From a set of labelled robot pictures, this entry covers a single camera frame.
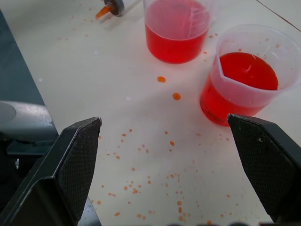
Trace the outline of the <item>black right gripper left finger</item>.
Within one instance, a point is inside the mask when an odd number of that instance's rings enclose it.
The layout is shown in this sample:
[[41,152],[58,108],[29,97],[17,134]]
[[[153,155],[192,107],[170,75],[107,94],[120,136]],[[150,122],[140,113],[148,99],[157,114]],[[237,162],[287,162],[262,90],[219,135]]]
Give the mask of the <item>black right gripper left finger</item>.
[[2,226],[76,226],[91,187],[102,120],[65,128],[0,214]]

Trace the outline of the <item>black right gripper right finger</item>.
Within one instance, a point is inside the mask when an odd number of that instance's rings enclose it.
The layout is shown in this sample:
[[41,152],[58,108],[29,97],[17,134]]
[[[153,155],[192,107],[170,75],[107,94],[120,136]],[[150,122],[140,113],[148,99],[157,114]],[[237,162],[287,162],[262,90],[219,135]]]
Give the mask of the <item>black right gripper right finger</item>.
[[301,148],[277,124],[229,114],[244,172],[275,223],[301,221]]

